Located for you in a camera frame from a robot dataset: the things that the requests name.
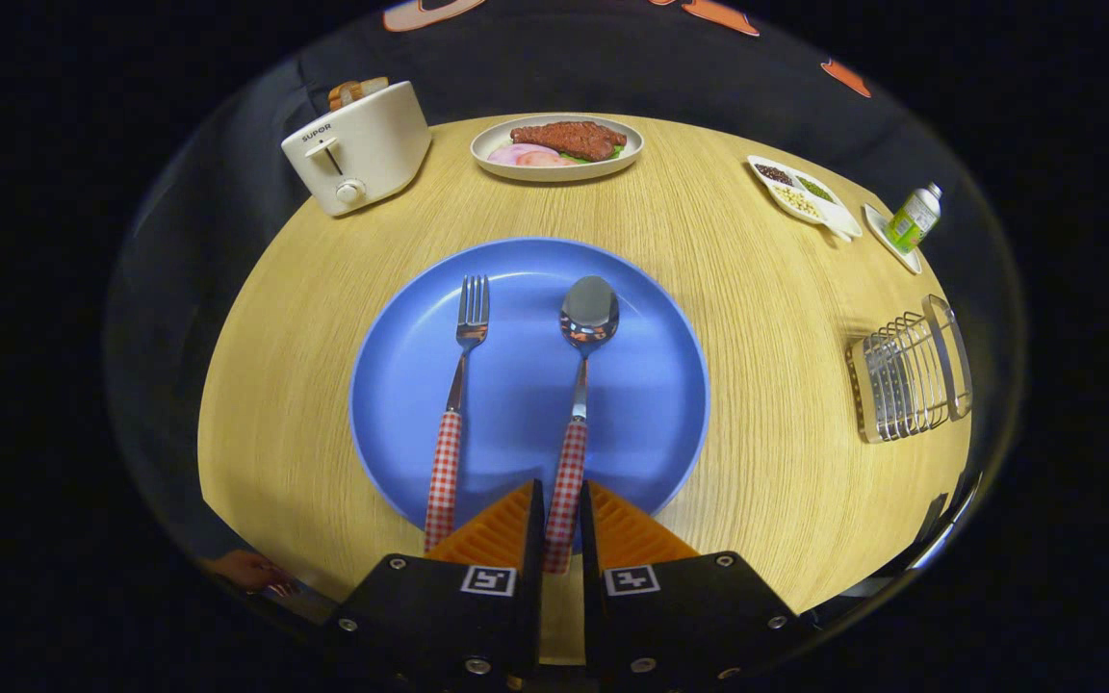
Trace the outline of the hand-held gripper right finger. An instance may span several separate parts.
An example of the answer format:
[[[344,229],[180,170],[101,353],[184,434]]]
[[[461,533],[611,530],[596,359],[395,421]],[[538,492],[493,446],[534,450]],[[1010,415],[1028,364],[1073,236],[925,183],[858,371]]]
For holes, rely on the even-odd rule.
[[[580,491],[588,670],[604,687],[722,687],[801,644],[801,620],[736,552],[702,553],[596,481]]]

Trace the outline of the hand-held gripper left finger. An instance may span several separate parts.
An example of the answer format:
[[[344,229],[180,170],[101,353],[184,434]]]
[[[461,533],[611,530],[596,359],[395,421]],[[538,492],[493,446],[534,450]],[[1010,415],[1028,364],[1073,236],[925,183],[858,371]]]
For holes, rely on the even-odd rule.
[[[530,479],[427,556],[384,556],[322,626],[326,653],[383,687],[523,687],[540,650],[545,521]]]

